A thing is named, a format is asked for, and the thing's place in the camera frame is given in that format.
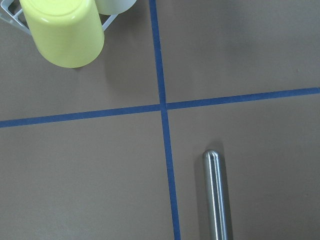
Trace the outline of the steel muddler black tip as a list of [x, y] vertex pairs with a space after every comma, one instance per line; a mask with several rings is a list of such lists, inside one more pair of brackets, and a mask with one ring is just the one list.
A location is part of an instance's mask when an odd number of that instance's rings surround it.
[[209, 231], [211, 240], [228, 240], [226, 208], [220, 156], [215, 150], [203, 154]]

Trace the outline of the white cup on rack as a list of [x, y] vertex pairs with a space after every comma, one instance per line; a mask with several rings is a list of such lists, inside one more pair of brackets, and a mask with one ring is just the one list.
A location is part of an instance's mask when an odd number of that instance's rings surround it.
[[129, 10], [136, 0], [95, 0], [99, 14], [118, 15]]

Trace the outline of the white cup rack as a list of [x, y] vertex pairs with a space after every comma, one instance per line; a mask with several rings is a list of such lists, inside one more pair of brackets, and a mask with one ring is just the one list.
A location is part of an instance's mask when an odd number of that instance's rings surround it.
[[31, 35], [27, 22], [19, 19], [21, 16], [24, 16], [24, 12], [19, 0], [0, 1], [0, 18], [22, 32]]

